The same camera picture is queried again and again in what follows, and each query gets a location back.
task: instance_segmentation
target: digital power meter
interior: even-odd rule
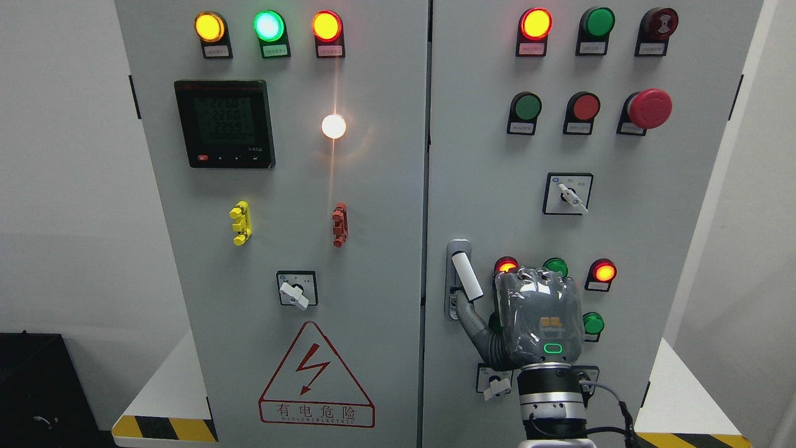
[[[274,167],[265,81],[180,80],[174,92],[191,167]]]

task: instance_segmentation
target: red indicator light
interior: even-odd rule
[[[610,262],[603,262],[594,268],[593,275],[597,281],[607,283],[616,278],[616,266]]]
[[[495,272],[509,272],[511,269],[520,267],[520,263],[514,257],[502,257],[495,263]]]
[[[572,106],[572,113],[578,120],[588,121],[596,117],[599,113],[599,100],[597,96],[590,93],[582,95],[575,100]]]
[[[334,11],[320,11],[312,18],[312,32],[321,41],[335,41],[343,32],[343,21]]]
[[[552,15],[544,8],[532,8],[525,11],[520,19],[520,32],[526,39],[540,41],[550,34]]]

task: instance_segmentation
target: black cable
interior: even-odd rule
[[[596,428],[589,428],[589,429],[587,429],[585,431],[578,431],[578,432],[575,432],[575,433],[553,434],[553,433],[548,433],[547,431],[542,430],[541,428],[539,428],[537,426],[537,423],[533,421],[533,414],[531,414],[530,419],[531,419],[531,425],[533,426],[534,430],[536,430],[539,434],[544,435],[545,437],[550,437],[550,438],[554,438],[554,439],[555,438],[583,438],[583,437],[588,436],[589,434],[597,434],[597,433],[602,433],[602,432],[615,432],[617,434],[624,435],[625,437],[627,437],[627,435],[628,435],[627,431],[625,431],[622,428],[618,428],[616,426],[597,426]]]

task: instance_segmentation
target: red push button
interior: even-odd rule
[[[633,97],[627,113],[641,129],[655,129],[672,115],[672,97],[659,88],[648,88]]]
[[[572,113],[575,118],[582,121],[588,121],[596,117],[599,113],[599,100],[593,93],[584,93],[580,98],[575,100],[572,106]]]
[[[672,8],[655,8],[644,14],[642,29],[649,39],[665,41],[677,31],[679,21],[677,11]]]

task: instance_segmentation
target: lightning bolt symbol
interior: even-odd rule
[[[318,379],[319,376],[321,376],[323,371],[325,371],[326,368],[329,367],[329,364],[332,363],[331,361],[326,361],[325,363],[312,364],[311,366],[306,365],[310,361],[310,358],[312,357],[312,355],[314,355],[315,352],[317,352],[320,347],[321,346],[318,345],[318,344],[312,344],[312,347],[310,347],[310,350],[307,351],[306,355],[304,355],[304,359],[301,361],[301,363],[296,368],[296,371],[305,371],[305,370],[309,370],[311,368],[320,367],[318,369],[318,371],[315,372],[315,376],[312,377],[312,379],[310,380],[309,384],[307,384],[306,386],[301,386],[301,394],[300,395],[304,395],[307,392],[309,392],[311,390],[310,386],[312,386],[312,383],[314,383],[315,380]]]

